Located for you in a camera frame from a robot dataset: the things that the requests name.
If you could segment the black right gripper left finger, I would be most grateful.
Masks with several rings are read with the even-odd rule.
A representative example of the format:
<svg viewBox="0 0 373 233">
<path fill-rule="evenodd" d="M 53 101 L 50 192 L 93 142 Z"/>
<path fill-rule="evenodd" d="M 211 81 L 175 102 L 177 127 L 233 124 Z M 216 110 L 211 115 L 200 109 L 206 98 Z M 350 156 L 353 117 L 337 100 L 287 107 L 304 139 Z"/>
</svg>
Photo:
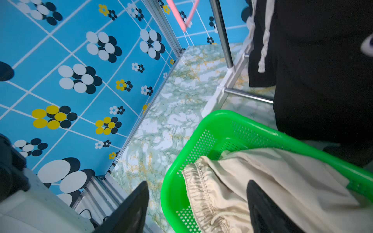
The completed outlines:
<svg viewBox="0 0 373 233">
<path fill-rule="evenodd" d="M 149 189 L 146 181 L 95 229 L 96 233 L 142 233 L 149 203 Z"/>
</svg>

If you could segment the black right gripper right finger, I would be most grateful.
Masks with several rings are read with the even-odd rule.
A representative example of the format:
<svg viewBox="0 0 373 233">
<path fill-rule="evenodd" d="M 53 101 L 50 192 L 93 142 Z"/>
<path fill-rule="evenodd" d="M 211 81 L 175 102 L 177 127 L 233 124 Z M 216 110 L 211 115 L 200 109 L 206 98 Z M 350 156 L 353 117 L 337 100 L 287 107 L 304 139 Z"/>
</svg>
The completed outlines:
<svg viewBox="0 0 373 233">
<path fill-rule="evenodd" d="M 246 189 L 254 233 L 302 233 L 299 228 L 253 180 Z"/>
</svg>

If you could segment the beige shorts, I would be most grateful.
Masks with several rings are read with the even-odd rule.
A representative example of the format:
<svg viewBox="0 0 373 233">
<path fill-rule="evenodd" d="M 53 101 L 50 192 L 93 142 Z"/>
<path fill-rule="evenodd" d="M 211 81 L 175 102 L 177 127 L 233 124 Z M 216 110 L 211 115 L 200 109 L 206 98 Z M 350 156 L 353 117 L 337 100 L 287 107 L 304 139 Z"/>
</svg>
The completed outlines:
<svg viewBox="0 0 373 233">
<path fill-rule="evenodd" d="M 280 149 L 206 156 L 182 172 L 204 233 L 370 233 L 373 204 L 328 164 Z"/>
</svg>

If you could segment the black shorts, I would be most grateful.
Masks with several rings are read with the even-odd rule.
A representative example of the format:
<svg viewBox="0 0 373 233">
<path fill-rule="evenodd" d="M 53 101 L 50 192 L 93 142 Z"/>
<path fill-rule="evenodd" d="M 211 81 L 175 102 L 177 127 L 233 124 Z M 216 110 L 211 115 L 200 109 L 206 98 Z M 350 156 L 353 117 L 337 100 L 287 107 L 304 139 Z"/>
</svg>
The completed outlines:
<svg viewBox="0 0 373 233">
<path fill-rule="evenodd" d="M 277 129 L 359 167 L 373 160 L 372 1 L 257 1 L 249 85 L 275 86 Z"/>
</svg>

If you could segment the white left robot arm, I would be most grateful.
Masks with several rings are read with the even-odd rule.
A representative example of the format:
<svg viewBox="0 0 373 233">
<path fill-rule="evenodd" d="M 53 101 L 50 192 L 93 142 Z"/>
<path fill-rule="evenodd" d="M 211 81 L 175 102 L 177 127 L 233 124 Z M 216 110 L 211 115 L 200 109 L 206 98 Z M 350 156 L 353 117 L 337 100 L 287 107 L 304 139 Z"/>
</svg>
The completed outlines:
<svg viewBox="0 0 373 233">
<path fill-rule="evenodd" d="M 1 232 L 92 233 L 89 219 L 71 208 L 77 197 L 53 194 L 1 135 Z"/>
</svg>

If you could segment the green plastic basket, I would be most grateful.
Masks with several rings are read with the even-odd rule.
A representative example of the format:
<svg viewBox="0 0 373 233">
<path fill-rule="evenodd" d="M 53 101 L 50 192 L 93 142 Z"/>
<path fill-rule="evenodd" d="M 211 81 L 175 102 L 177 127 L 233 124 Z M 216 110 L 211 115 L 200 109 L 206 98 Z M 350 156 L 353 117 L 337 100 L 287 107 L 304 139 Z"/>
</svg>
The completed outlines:
<svg viewBox="0 0 373 233">
<path fill-rule="evenodd" d="M 198 125 L 165 175 L 161 189 L 162 211 L 176 233 L 199 233 L 192 216 L 182 170 L 201 156 L 218 160 L 223 151 L 278 148 L 318 159 L 332 166 L 349 182 L 347 188 L 370 201 L 373 199 L 373 175 L 295 138 L 228 110 L 206 116 Z"/>
</svg>

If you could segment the white metal clothes rack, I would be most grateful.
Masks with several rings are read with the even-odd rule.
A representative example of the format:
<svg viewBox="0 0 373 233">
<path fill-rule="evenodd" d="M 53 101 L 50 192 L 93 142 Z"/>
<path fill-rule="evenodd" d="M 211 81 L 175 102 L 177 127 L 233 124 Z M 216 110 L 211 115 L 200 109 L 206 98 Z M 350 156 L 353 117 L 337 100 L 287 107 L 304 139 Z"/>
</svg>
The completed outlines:
<svg viewBox="0 0 373 233">
<path fill-rule="evenodd" d="M 243 68 L 249 63 L 250 53 L 254 49 L 253 37 L 255 31 L 254 17 L 257 9 L 257 1 L 249 1 L 252 9 L 251 15 L 246 20 L 246 26 L 249 29 L 249 34 L 244 40 L 243 46 L 238 53 L 235 60 L 232 59 L 231 50 L 228 42 L 227 32 L 223 20 L 221 5 L 219 1 L 210 1 L 213 16 L 216 21 L 217 31 L 220 38 L 220 43 L 224 58 L 227 64 L 227 73 L 222 79 L 221 83 L 217 86 L 214 95 L 205 105 L 201 114 L 202 117 L 206 117 L 210 113 L 220 110 L 229 94 L 240 96 L 247 99 L 260 101 L 263 103 L 273 104 L 273 98 L 259 96 L 253 93 L 244 92 L 238 89 L 234 89 L 239 75 Z"/>
</svg>

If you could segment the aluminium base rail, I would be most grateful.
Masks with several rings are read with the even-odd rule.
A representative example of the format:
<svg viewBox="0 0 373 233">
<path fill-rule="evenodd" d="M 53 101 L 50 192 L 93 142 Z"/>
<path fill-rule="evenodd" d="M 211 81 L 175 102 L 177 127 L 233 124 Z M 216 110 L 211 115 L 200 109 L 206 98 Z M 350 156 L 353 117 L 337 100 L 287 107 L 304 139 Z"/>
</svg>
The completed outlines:
<svg viewBox="0 0 373 233">
<path fill-rule="evenodd" d="M 73 209 L 102 224 L 103 219 L 111 215 L 128 196 L 110 174 L 95 176 L 84 188 Z"/>
</svg>

